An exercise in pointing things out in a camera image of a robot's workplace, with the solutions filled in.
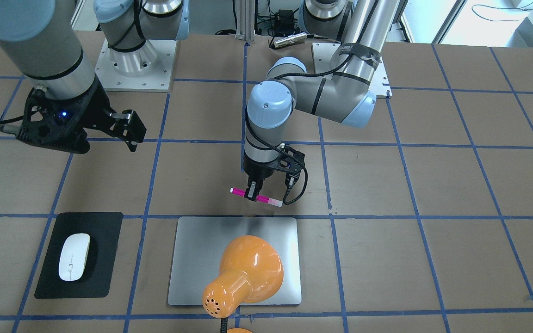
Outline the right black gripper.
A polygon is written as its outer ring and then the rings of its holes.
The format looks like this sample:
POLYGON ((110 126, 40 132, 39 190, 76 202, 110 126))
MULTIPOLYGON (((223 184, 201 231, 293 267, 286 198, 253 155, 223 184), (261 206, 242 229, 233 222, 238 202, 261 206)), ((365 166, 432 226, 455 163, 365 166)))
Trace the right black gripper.
POLYGON ((72 99, 53 100, 38 85, 27 96, 22 116, 0 120, 0 131, 15 135, 27 145, 86 154, 90 150, 86 128, 118 137, 136 152, 146 127, 135 110, 119 113, 112 109, 98 78, 91 87, 72 99))

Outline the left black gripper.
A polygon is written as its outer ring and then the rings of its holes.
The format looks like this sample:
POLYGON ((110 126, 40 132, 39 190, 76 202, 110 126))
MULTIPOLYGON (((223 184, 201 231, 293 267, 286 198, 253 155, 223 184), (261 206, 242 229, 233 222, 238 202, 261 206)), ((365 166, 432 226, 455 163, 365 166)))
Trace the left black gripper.
POLYGON ((273 175, 275 171, 286 174, 285 185, 288 188, 294 187, 299 180, 303 167, 305 166, 305 154, 286 146, 284 154, 280 154, 273 161, 258 162, 244 155, 243 169, 248 175, 248 184, 244 193, 244 198, 256 202, 256 196, 260 193, 264 180, 273 175))

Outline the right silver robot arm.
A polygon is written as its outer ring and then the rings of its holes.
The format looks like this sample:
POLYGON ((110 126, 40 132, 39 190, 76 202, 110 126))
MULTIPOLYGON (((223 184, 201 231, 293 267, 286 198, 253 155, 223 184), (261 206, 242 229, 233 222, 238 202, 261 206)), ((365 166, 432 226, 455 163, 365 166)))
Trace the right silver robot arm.
POLYGON ((72 0, 0 0, 0 47, 32 82, 21 117, 0 131, 27 145, 89 151, 87 129, 124 141, 134 152, 146 127, 135 110, 115 111, 113 91, 166 91, 178 40, 190 32, 186 0, 96 0, 106 45, 95 66, 71 27, 72 0))

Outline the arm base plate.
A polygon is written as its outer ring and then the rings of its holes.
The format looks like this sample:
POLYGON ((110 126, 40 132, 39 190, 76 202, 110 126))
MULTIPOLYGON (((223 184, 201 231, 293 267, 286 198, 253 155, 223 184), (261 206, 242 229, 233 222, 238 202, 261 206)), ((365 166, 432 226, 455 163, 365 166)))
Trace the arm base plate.
POLYGON ((102 45, 95 72, 106 91, 167 93, 178 43, 147 40, 138 50, 119 52, 102 45))
MULTIPOLYGON (((315 73, 322 73, 326 70, 331 70, 334 68, 332 56, 337 51, 339 46, 339 43, 328 43, 324 41, 311 43, 315 73)), ((387 96, 393 95, 388 80, 388 75, 382 60, 372 76, 369 91, 375 93, 378 99, 384 99, 387 96)))

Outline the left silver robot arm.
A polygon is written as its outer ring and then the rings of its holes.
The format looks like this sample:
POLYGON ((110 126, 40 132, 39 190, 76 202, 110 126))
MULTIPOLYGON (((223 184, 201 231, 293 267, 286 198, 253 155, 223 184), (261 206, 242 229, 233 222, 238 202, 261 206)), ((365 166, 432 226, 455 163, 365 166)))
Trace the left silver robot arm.
POLYGON ((301 175, 308 177, 304 154, 283 142, 294 111, 351 127, 370 120, 377 96, 370 89, 381 51, 398 10, 397 0, 303 0, 298 22, 309 34, 332 39, 339 47, 324 59, 327 69, 309 73, 294 57, 283 57, 255 85, 245 108, 243 194, 258 201, 264 181, 285 173, 283 204, 301 175))

